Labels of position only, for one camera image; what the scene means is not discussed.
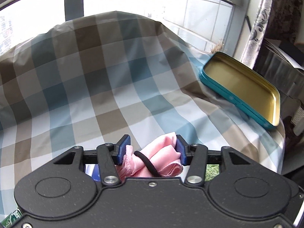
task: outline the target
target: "pink cloth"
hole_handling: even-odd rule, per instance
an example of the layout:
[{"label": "pink cloth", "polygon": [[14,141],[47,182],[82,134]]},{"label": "pink cloth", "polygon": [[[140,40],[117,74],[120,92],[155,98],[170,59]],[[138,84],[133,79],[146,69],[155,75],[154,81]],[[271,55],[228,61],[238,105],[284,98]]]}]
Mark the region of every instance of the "pink cloth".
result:
[{"label": "pink cloth", "polygon": [[[180,161],[180,153],[175,151],[175,132],[162,135],[148,144],[140,152],[144,154],[163,177],[179,175],[183,166]],[[127,145],[123,164],[116,166],[121,180],[126,177],[152,177],[142,160],[133,154],[133,147]]]}]

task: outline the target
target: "metal bolt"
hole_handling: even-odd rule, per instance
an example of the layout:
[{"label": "metal bolt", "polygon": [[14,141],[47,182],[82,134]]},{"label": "metal bolt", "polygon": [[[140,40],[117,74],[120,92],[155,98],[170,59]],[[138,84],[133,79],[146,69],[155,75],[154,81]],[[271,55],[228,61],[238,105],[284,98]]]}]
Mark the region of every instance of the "metal bolt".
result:
[{"label": "metal bolt", "polygon": [[103,181],[106,183],[106,184],[115,184],[117,183],[119,180],[118,180],[118,177],[116,176],[106,176]]},{"label": "metal bolt", "polygon": [[201,181],[203,181],[203,179],[199,176],[189,176],[187,177],[187,181],[189,183],[195,184],[195,183],[200,183]]},{"label": "metal bolt", "polygon": [[22,228],[32,228],[32,226],[30,224],[28,224],[28,223],[24,223],[22,225]]},{"label": "metal bolt", "polygon": [[157,185],[156,182],[150,182],[150,183],[149,183],[149,186],[150,186],[150,187],[155,187],[156,185]]}]

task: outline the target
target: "black elastic band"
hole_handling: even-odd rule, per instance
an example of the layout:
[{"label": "black elastic band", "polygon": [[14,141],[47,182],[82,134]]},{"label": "black elastic band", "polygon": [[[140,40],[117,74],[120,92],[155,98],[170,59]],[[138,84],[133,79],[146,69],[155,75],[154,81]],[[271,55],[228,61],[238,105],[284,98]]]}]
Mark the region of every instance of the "black elastic band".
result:
[{"label": "black elastic band", "polygon": [[139,157],[143,163],[145,164],[145,166],[147,167],[148,171],[152,174],[152,176],[154,177],[162,177],[157,170],[155,169],[154,165],[151,163],[151,161],[144,155],[142,154],[140,151],[135,151],[134,155],[136,157]]}]

